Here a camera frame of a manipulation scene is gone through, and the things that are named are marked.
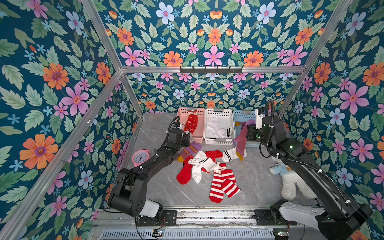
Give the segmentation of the red santa sock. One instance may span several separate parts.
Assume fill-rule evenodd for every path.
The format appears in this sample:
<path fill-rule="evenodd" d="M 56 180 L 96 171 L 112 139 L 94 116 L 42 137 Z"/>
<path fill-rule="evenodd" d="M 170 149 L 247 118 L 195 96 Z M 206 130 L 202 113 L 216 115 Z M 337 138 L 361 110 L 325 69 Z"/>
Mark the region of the red santa sock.
<path fill-rule="evenodd" d="M 193 134 L 198 126 L 198 116 L 194 112 L 189 112 L 188 119 L 186 121 L 184 132 Z"/>

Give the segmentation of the white ribbed sock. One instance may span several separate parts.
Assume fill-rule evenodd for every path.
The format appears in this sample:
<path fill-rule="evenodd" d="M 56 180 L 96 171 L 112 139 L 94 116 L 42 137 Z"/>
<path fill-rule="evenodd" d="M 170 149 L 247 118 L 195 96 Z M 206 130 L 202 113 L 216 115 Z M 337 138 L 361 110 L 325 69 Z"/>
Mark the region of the white ribbed sock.
<path fill-rule="evenodd" d="M 192 160 L 189 160 L 189 164 L 193 166 L 192 168 L 192 179 L 196 184 L 199 184 L 202 179 L 202 168 L 204 165 L 204 160 L 206 160 L 205 152 L 198 152 Z M 212 171 L 220 170 L 220 163 L 217 163 L 215 167 L 212 168 Z"/>

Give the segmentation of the maroon sock yellow heel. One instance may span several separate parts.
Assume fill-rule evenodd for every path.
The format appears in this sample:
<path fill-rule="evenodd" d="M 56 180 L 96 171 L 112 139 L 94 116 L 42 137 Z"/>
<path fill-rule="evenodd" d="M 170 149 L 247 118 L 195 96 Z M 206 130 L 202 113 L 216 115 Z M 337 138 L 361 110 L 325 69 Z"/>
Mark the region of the maroon sock yellow heel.
<path fill-rule="evenodd" d="M 253 126 L 256 124 L 254 119 L 250 119 L 247 122 L 235 122 L 236 127 L 242 127 L 240 134 L 233 140 L 234 143 L 237 143 L 236 154 L 241 161 L 245 157 L 248 126 Z"/>

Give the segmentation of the white sock black stripes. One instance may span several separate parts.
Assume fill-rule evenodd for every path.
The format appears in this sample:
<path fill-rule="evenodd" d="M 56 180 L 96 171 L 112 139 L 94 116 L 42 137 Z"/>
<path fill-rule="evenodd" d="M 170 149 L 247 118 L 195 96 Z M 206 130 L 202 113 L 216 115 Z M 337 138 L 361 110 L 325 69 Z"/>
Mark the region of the white sock black stripes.
<path fill-rule="evenodd" d="M 234 135 L 233 128 L 228 128 L 228 129 L 225 130 L 225 137 L 226 137 L 226 139 L 233 139 L 234 138 L 233 135 Z"/>

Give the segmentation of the maroon sock yellow toe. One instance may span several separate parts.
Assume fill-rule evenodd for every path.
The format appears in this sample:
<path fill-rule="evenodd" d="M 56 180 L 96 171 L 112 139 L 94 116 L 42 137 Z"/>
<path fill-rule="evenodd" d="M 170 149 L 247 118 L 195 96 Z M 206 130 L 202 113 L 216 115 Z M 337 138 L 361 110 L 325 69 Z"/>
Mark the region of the maroon sock yellow toe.
<path fill-rule="evenodd" d="M 176 159 L 178 162 L 183 163 L 185 160 L 187 160 L 189 157 L 193 157 L 196 153 L 200 151 L 202 148 L 202 145 L 193 141 L 190 143 L 188 147 L 183 149 Z"/>

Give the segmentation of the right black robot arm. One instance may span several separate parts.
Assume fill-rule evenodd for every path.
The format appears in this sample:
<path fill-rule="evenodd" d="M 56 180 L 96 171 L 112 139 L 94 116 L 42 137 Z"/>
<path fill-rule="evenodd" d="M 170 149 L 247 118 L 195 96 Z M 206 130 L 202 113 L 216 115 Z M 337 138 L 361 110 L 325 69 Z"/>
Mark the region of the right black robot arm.
<path fill-rule="evenodd" d="M 251 134 L 271 157 L 282 161 L 301 177 L 321 207 L 311 208 L 281 200 L 271 207 L 272 216 L 312 227 L 328 240 L 347 240 L 373 214 L 366 204 L 358 204 L 315 162 L 308 150 L 298 140 L 287 136 L 283 120 L 276 116 L 274 104 L 255 111 L 256 122 Z"/>

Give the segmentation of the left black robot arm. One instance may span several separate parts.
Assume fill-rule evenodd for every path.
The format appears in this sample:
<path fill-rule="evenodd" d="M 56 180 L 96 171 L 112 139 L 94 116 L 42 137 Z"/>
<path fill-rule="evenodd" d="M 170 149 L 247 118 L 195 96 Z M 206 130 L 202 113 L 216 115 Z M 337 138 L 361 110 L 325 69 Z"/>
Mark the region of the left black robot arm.
<path fill-rule="evenodd" d="M 107 206 L 131 217 L 147 217 L 160 221 L 163 205 L 147 198 L 149 181 L 170 165 L 179 151 L 190 145 L 190 130 L 184 132 L 174 124 L 169 127 L 163 144 L 146 162 L 133 169 L 121 169 L 113 187 L 108 191 Z"/>

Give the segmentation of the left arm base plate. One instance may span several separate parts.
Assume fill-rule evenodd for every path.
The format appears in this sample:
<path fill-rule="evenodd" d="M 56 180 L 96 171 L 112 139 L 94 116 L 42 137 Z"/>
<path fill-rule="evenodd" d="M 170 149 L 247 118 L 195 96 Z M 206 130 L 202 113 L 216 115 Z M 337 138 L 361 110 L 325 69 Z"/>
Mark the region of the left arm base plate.
<path fill-rule="evenodd" d="M 138 227 L 174 227 L 177 221 L 176 210 L 161 210 L 154 218 L 139 216 L 136 220 Z"/>

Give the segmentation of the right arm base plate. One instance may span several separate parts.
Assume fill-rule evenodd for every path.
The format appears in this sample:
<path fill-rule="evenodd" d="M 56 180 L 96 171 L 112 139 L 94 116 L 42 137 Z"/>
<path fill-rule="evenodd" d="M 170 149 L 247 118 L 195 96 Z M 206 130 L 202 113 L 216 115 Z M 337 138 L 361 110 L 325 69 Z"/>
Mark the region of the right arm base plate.
<path fill-rule="evenodd" d="M 259 226 L 296 226 L 294 221 L 286 221 L 277 210 L 254 210 L 253 219 Z"/>

